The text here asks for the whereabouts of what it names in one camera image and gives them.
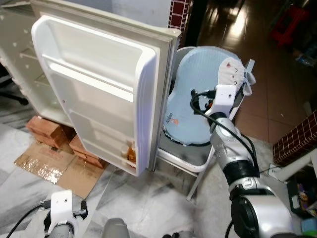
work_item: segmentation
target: tiled floor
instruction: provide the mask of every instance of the tiled floor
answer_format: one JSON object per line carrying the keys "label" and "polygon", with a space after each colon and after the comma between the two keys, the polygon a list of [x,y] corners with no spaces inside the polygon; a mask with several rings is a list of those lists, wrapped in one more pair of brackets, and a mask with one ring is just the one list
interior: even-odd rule
{"label": "tiled floor", "polygon": [[253,69],[257,83],[245,98],[236,125],[246,135],[275,143],[303,120],[303,103],[317,87],[311,70],[297,63],[285,48],[269,39],[270,23],[283,1],[246,0],[241,11],[214,7],[201,32],[200,45],[222,47],[236,53]]}

